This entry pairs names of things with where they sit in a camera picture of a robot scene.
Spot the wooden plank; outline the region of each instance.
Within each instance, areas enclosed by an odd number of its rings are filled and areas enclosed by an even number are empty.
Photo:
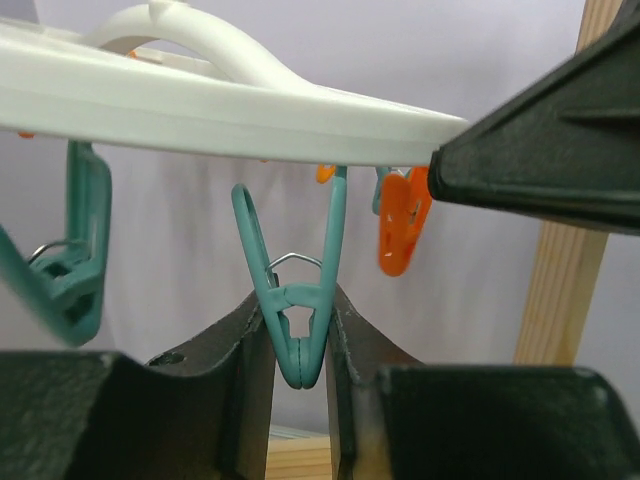
[[[607,31],[622,0],[587,0],[577,51]],[[514,362],[572,365],[582,338],[606,233],[544,222]]]
[[[331,480],[329,437],[270,441],[265,479]]]

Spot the wooden frame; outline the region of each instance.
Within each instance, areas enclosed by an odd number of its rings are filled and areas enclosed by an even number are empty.
[[[586,0],[577,50],[611,25],[622,0]],[[572,365],[608,234],[544,222],[514,362]]]

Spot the green clothespin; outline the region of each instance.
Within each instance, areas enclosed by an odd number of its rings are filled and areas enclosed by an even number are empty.
[[[0,227],[0,276],[55,336],[80,346],[98,333],[111,224],[111,173],[90,143],[67,147],[66,238],[22,258]],[[53,247],[63,250],[43,255]]]
[[[333,178],[322,261],[297,253],[288,253],[270,261],[249,191],[244,185],[236,185],[231,199],[242,248],[280,371],[291,387],[311,388],[320,374],[329,322],[333,314],[333,299],[344,236],[347,167],[337,167]],[[280,286],[273,269],[291,258],[320,267],[320,283],[316,285],[299,282]],[[284,310],[293,306],[313,310],[309,319],[309,337],[291,338],[289,319]]]

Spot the clip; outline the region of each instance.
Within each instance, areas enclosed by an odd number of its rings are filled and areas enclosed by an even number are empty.
[[[318,165],[318,169],[316,170],[316,182],[318,183],[327,183],[333,174],[336,173],[336,166],[331,165],[329,167],[325,165]]]
[[[329,322],[338,278],[338,266],[344,236],[347,200],[347,167],[338,167],[333,179],[322,261],[288,253],[270,261],[255,206],[249,191],[238,184],[231,193],[233,210],[249,273],[271,336],[280,371],[293,388],[311,388],[320,374],[327,343]],[[297,258],[320,268],[320,283],[292,283],[280,286],[273,269]],[[284,310],[293,306],[313,310],[309,319],[310,335],[291,338],[289,319]]]
[[[98,333],[111,219],[111,173],[90,143],[67,147],[66,238],[22,258],[0,227],[0,276],[55,336],[80,346]],[[53,247],[59,253],[44,256]]]
[[[422,234],[432,203],[427,174],[428,167],[415,167],[406,177],[392,173],[382,182],[378,263],[391,277],[407,270]]]

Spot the white plastic frame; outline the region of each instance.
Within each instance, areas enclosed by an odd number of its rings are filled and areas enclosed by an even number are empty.
[[[450,115],[314,85],[228,23],[187,4],[161,3],[123,10],[84,37],[0,20],[0,127],[185,153],[370,166],[424,165],[466,127]],[[152,49],[136,50],[142,62],[122,56],[156,39],[208,62]]]

